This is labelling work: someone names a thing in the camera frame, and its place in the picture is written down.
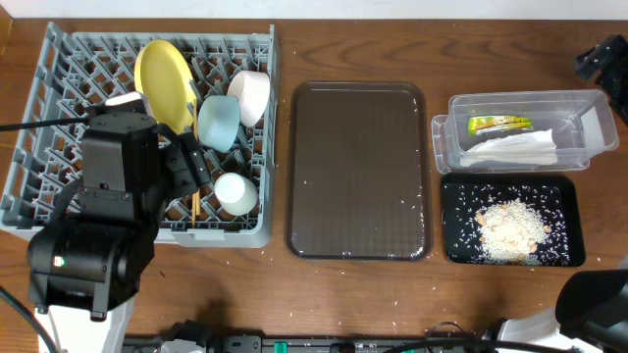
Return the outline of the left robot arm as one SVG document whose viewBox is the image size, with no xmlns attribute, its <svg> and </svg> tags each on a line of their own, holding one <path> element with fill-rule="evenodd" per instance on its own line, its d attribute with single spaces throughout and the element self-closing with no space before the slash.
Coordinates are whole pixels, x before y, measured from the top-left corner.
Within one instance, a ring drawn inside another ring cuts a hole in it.
<svg viewBox="0 0 628 353">
<path fill-rule="evenodd" d="M 167 206 L 210 179 L 190 131 L 134 112 L 87 123 L 82 176 L 27 248 L 43 352 L 121 351 Z"/>
</svg>

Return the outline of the white plastic cup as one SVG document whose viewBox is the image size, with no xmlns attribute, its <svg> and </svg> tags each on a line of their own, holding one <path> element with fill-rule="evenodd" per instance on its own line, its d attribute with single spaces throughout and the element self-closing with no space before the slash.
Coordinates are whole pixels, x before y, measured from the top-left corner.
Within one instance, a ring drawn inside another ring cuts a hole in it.
<svg viewBox="0 0 628 353">
<path fill-rule="evenodd" d="M 254 183 L 236 173 L 221 175 L 215 182 L 215 194 L 222 208 L 233 216 L 248 214 L 258 201 Z"/>
</svg>

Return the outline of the wooden chopstick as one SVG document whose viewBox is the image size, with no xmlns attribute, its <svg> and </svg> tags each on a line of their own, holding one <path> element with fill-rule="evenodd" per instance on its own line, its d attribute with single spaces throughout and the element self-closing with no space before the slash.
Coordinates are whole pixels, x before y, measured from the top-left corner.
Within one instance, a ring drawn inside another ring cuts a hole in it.
<svg viewBox="0 0 628 353">
<path fill-rule="evenodd" d="M 193 214 L 192 214 L 192 222 L 195 224 L 200 217 L 200 192 L 199 190 L 197 190 L 194 194 L 193 194 Z"/>
<path fill-rule="evenodd" d="M 192 114 L 192 118 L 193 118 L 193 122 L 192 122 L 192 126 L 191 127 L 192 127 L 192 132 L 194 134 L 194 138 L 197 140 L 198 139 L 198 130 L 197 130 L 198 119 L 197 119 L 197 112 L 196 112 L 196 108 L 197 108 L 196 101 L 194 101 L 192 103 L 191 107 L 192 107 L 191 108 L 191 114 Z M 192 210 L 193 210 L 193 194 L 192 194 L 192 207 L 191 207 L 191 224 L 192 224 L 193 228 L 196 228 L 196 223 L 194 224 L 192 222 L 192 214 L 193 214 Z"/>
</svg>

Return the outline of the white napkin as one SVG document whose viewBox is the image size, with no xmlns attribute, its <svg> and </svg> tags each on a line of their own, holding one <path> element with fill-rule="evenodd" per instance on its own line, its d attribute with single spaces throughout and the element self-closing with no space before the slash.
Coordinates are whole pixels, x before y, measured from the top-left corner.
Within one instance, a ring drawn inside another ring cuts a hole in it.
<svg viewBox="0 0 628 353">
<path fill-rule="evenodd" d="M 493 161 L 513 164 L 553 165 L 558 161 L 552 130 L 539 130 L 489 139 L 467 150 L 461 167 Z"/>
</svg>

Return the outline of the yellow round plate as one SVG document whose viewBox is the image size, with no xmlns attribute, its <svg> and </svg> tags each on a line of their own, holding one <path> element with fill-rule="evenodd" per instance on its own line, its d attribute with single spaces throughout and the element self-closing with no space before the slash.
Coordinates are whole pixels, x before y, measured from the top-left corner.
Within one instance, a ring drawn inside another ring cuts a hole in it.
<svg viewBox="0 0 628 353">
<path fill-rule="evenodd" d="M 181 52 L 169 41 L 144 46 L 134 64 L 135 90 L 147 97 L 153 117 L 176 133 L 193 125 L 197 99 L 192 74 Z"/>
</svg>

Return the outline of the light blue bowl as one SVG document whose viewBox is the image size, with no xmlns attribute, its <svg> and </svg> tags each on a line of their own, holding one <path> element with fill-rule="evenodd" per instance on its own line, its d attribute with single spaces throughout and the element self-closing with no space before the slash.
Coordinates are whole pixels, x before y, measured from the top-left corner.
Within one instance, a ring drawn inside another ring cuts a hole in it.
<svg viewBox="0 0 628 353">
<path fill-rule="evenodd" d="M 198 113 L 198 140 L 221 153 L 230 150 L 240 123 L 240 107 L 233 96 L 213 95 L 202 103 Z"/>
</svg>

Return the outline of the green snack wrapper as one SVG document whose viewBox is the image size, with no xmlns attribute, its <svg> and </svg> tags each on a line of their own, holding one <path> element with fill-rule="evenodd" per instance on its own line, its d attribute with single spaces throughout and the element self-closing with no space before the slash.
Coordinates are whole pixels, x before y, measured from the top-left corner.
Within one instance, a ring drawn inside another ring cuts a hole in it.
<svg viewBox="0 0 628 353">
<path fill-rule="evenodd" d="M 518 116 L 479 116 L 472 117 L 467 125 L 470 136 L 484 135 L 491 132 L 510 130 L 533 130 L 531 121 Z"/>
</svg>

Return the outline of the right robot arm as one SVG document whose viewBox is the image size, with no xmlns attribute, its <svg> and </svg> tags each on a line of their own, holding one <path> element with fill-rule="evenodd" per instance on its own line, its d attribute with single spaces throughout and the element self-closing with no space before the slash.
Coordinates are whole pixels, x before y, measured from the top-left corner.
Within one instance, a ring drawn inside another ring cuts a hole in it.
<svg viewBox="0 0 628 353">
<path fill-rule="evenodd" d="M 591 77 L 609 96 L 609 106 L 627 120 L 627 39 L 617 34 L 576 58 L 576 74 Z M 504 321 L 493 334 L 497 352 L 627 350 L 627 264 L 617 270 L 573 275 L 556 306 L 519 320 Z"/>
</svg>

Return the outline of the white pink bowl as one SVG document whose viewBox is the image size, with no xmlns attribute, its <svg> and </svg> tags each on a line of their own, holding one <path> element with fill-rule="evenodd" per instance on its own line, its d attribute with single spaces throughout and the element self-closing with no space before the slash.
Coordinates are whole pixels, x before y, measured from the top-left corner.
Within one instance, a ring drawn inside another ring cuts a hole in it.
<svg viewBox="0 0 628 353">
<path fill-rule="evenodd" d="M 255 126 L 263 117 L 270 90 L 271 81 L 266 73 L 240 71 L 232 79 L 227 94 L 236 98 L 244 126 Z"/>
</svg>

